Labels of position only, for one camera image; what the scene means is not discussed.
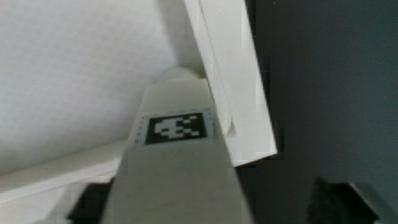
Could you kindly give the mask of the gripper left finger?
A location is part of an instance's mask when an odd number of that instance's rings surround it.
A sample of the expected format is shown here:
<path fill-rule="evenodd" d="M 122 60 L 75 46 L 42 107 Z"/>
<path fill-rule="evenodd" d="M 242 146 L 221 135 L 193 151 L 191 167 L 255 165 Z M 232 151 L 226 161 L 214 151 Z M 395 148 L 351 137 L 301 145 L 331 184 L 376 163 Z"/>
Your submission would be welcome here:
<path fill-rule="evenodd" d="M 72 224 L 100 224 L 114 181 L 91 183 L 68 214 Z"/>

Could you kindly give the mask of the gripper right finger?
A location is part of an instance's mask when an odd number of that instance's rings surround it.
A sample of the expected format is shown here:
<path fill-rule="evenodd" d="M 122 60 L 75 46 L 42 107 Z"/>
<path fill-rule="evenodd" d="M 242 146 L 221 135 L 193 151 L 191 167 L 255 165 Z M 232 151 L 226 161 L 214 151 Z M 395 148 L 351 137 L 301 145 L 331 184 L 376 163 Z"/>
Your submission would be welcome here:
<path fill-rule="evenodd" d="M 379 215 L 353 186 L 317 178 L 306 213 L 308 224 L 376 224 Z"/>

